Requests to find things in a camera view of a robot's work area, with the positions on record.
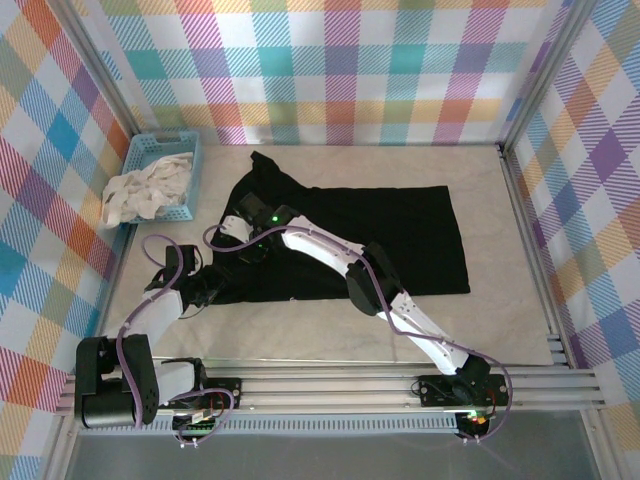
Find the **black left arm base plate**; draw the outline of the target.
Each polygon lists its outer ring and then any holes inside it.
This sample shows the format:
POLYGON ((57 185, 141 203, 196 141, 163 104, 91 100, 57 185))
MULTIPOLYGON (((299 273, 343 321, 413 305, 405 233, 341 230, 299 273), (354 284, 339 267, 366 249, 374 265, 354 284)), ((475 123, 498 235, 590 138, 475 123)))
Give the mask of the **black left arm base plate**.
POLYGON ((207 378, 188 392, 185 398, 170 399, 159 406, 161 410, 205 410, 214 411, 228 409, 230 404, 240 406, 242 394, 242 380, 232 377, 207 378), (196 395, 199 390, 222 389, 222 392, 209 392, 196 395))

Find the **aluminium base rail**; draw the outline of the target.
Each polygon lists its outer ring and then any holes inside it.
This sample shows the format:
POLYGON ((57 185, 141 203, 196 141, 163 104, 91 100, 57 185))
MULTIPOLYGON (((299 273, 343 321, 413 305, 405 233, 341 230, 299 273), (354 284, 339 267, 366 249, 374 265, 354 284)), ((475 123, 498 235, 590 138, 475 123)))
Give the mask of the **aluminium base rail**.
MULTIPOLYGON (((428 364, 258 362, 247 366, 218 364, 210 377, 242 380, 240 412, 399 413, 420 410, 412 394, 420 375, 435 374, 428 364)), ((604 405, 604 394, 590 370, 515 366, 515 410, 581 410, 604 405)))

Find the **aluminium side rail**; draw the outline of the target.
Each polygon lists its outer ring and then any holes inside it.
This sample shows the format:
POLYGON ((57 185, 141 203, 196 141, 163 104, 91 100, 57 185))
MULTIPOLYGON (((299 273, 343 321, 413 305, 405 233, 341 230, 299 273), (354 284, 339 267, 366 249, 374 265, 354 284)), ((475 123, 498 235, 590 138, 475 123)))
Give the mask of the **aluminium side rail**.
POLYGON ((123 265, 131 249, 136 230, 137 226, 133 224, 124 224, 116 230, 114 259, 108 263, 109 276, 106 284, 99 291, 97 314, 94 315, 89 322, 85 332, 87 338, 100 336, 105 329, 105 325, 108 323, 112 299, 123 270, 123 265))
POLYGON ((524 247, 529 271, 533 285, 541 304, 544 319, 548 330, 548 343, 555 365, 566 368, 576 368, 575 357, 564 326, 561 322, 560 312, 553 296, 551 284, 544 269, 543 259, 537 244, 537 239, 529 222, 525 209, 525 203, 518 186, 515 174, 514 156, 509 153, 503 144, 497 144, 500 158, 500 167, 504 176, 506 188, 509 194, 511 206, 514 212, 516 225, 524 247))

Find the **blue plastic basket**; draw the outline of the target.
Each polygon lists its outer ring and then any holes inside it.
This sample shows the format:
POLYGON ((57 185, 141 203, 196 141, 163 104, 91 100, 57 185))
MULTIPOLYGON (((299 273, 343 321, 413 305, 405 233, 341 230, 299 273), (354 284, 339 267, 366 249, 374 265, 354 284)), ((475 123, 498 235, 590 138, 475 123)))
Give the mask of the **blue plastic basket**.
POLYGON ((153 220, 136 218, 128 223, 150 221, 187 221, 194 218, 201 178, 202 149, 199 133, 180 131, 173 133, 138 134, 131 139, 123 170, 120 175, 133 170, 142 170, 151 162, 167 155, 191 152, 193 154, 192 177, 188 186, 187 200, 183 205, 168 207, 164 214, 153 220))

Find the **black t-shirt with floral print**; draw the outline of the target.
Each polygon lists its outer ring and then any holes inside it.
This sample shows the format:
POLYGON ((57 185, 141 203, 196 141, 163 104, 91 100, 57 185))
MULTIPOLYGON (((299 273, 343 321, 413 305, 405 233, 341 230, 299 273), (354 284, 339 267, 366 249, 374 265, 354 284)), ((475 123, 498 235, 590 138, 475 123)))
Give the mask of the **black t-shirt with floral print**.
MULTIPOLYGON (((366 245, 377 242, 413 295, 467 294, 464 249, 449 190, 306 187, 269 157, 253 152, 252 168, 234 186, 225 214, 248 193, 270 207, 287 205, 319 227, 366 245)), ((275 249, 258 264, 242 263, 216 305, 345 299, 344 279, 307 255, 275 249)))

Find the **aluminium frame post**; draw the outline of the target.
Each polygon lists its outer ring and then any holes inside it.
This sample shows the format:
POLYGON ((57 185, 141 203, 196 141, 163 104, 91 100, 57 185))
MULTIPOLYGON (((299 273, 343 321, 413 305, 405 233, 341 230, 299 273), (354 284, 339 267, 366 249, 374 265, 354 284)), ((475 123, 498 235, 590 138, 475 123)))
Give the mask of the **aluminium frame post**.
POLYGON ((598 1, 571 0, 561 6, 513 104, 504 139, 498 142, 502 157, 514 151, 598 1))
POLYGON ((100 0, 45 2, 126 133, 160 132, 159 121, 100 0))

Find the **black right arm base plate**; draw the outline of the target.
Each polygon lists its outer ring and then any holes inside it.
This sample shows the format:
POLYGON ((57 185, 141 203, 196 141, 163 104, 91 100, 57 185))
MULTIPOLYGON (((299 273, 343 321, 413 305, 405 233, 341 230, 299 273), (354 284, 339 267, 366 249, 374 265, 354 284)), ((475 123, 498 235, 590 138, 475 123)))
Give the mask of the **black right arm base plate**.
POLYGON ((506 380, 500 374, 490 374, 467 392, 455 389, 443 375, 422 375, 411 385, 411 392, 422 407, 506 406, 510 399, 506 380))

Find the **white crumpled t-shirt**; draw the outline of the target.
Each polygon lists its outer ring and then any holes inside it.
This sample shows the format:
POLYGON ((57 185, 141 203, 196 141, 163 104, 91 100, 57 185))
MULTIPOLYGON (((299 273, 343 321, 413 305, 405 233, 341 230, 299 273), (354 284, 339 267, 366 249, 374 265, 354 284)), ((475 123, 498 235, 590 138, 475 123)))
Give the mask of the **white crumpled t-shirt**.
POLYGON ((185 152, 163 156, 142 170, 111 178, 102 193, 103 226, 114 228, 136 218, 153 220, 168 207, 183 205, 192 167, 193 154, 185 152))

